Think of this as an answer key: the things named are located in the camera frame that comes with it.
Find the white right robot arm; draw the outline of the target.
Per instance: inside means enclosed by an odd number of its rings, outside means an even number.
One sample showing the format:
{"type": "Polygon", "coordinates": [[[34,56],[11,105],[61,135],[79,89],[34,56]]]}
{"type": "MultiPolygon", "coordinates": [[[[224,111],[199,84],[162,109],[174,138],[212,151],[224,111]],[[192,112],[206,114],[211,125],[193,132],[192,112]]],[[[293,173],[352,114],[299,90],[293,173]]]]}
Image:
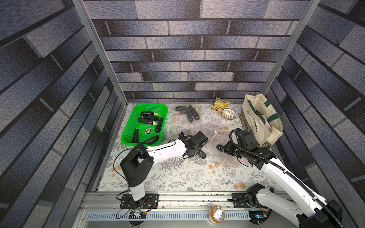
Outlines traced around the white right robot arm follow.
{"type": "Polygon", "coordinates": [[[263,206],[291,221],[298,228],[342,228],[342,207],[328,201],[296,177],[267,147],[258,147],[253,134],[242,129],[229,133],[226,145],[217,149],[238,160],[245,158],[269,175],[292,198],[286,200],[261,184],[247,189],[245,202],[251,207],[263,206]]]}

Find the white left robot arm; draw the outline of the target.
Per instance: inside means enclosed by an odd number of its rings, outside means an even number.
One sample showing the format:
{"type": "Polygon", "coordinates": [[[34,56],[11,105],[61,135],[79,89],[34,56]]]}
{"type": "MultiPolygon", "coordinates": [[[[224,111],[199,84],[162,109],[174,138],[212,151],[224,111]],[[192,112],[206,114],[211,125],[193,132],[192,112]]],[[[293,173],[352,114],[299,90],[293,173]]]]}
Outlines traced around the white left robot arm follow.
{"type": "Polygon", "coordinates": [[[136,145],[120,163],[133,201],[146,200],[144,181],[154,165],[175,157],[187,159],[199,156],[205,159],[206,153],[202,148],[208,141],[208,137],[199,131],[195,135],[180,133],[178,139],[159,146],[136,145]]]}

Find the long eggplant stem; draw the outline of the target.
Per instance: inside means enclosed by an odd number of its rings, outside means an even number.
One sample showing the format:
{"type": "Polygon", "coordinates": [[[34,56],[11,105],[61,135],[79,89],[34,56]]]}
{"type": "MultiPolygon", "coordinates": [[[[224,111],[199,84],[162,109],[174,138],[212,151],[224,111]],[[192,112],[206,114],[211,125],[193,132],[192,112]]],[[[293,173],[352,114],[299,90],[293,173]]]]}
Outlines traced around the long eggplant stem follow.
{"type": "Polygon", "coordinates": [[[194,118],[193,118],[189,108],[190,107],[186,108],[186,115],[187,115],[188,122],[192,123],[194,121],[194,118]]]}

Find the large eggplant front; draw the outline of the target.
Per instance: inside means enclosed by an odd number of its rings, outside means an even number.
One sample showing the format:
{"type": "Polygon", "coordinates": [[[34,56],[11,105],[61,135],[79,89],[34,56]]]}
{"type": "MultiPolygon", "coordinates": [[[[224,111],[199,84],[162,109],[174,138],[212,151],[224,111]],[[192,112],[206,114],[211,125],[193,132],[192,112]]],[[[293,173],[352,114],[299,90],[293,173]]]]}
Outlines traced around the large eggplant front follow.
{"type": "Polygon", "coordinates": [[[189,108],[189,109],[190,109],[190,112],[191,112],[191,114],[192,114],[193,118],[194,118],[195,120],[199,121],[200,116],[199,116],[199,114],[197,113],[196,108],[194,108],[194,107],[190,106],[190,108],[189,108]]]}

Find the clear pink-dotted zip-top bag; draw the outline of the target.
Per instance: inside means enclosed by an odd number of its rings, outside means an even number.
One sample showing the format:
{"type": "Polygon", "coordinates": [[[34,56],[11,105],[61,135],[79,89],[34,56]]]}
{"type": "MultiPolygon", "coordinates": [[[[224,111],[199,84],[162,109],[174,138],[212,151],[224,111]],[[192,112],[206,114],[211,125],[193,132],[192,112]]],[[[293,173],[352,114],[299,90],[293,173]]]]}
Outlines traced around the clear pink-dotted zip-top bag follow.
{"type": "Polygon", "coordinates": [[[202,107],[198,104],[178,105],[174,111],[176,121],[182,122],[183,125],[203,124],[202,107]]]}

